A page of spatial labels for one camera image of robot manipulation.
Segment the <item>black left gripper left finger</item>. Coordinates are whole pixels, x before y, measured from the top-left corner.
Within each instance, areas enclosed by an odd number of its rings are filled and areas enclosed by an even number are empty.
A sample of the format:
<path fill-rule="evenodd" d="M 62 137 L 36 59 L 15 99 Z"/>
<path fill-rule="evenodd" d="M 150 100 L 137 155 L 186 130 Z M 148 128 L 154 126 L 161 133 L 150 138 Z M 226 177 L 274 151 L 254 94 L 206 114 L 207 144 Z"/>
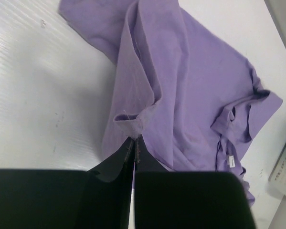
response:
<path fill-rule="evenodd" d="M 88 171 L 0 169 L 0 229 L 126 229 L 135 143 Z"/>

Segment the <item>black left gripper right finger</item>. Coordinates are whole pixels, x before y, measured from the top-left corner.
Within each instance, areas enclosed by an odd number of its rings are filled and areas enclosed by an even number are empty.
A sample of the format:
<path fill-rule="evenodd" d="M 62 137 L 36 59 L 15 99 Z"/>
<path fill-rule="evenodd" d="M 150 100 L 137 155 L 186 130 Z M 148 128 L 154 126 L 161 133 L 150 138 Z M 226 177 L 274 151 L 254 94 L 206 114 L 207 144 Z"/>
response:
<path fill-rule="evenodd" d="M 134 221 L 137 229 L 254 229 L 240 180 L 229 172 L 147 171 L 158 165 L 136 140 Z"/>

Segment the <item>purple t-shirt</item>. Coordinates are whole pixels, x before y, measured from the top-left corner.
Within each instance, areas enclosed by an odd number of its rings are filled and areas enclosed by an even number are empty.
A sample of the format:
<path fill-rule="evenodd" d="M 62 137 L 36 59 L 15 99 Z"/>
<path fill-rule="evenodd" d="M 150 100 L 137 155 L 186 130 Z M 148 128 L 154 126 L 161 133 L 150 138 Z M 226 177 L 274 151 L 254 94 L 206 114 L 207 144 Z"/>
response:
<path fill-rule="evenodd" d="M 176 0 L 63 0 L 59 13 L 117 67 L 102 157 L 130 137 L 170 171 L 227 171 L 282 99 Z"/>

